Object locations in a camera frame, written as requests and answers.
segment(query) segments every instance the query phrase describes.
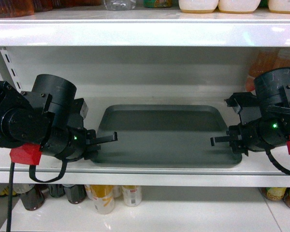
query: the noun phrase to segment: black cable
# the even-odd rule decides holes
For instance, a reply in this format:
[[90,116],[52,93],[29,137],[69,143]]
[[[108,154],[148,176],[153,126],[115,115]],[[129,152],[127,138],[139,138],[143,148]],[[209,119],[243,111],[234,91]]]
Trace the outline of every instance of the black cable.
[[11,231],[14,167],[15,167],[15,163],[11,162],[10,178],[9,178],[9,196],[8,196],[8,218],[7,218],[8,220],[6,223],[6,232]]
[[271,151],[265,151],[267,154],[267,157],[269,158],[270,162],[280,171],[282,171],[284,174],[290,175],[290,170],[284,168],[283,166],[280,165],[280,163],[277,162],[277,160],[274,158],[272,155]]

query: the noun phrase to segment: metal baking tray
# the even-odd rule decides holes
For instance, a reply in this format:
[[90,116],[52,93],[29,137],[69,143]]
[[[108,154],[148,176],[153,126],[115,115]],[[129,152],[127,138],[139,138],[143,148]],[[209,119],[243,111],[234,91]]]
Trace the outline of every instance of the metal baking tray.
[[113,105],[106,109],[97,137],[117,131],[118,141],[102,144],[101,166],[152,168],[230,168],[239,164],[228,143],[219,111],[207,105]]

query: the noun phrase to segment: store shelf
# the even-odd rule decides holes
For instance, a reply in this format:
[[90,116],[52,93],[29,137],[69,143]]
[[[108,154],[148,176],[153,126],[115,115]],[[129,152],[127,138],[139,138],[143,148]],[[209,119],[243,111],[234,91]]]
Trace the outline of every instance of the store shelf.
[[184,187],[143,187],[140,205],[127,207],[119,198],[108,215],[97,214],[89,199],[73,205],[66,197],[48,197],[32,212],[19,201],[12,231],[290,232],[280,230],[256,188]]
[[0,46],[290,46],[290,15],[74,7],[0,19]]

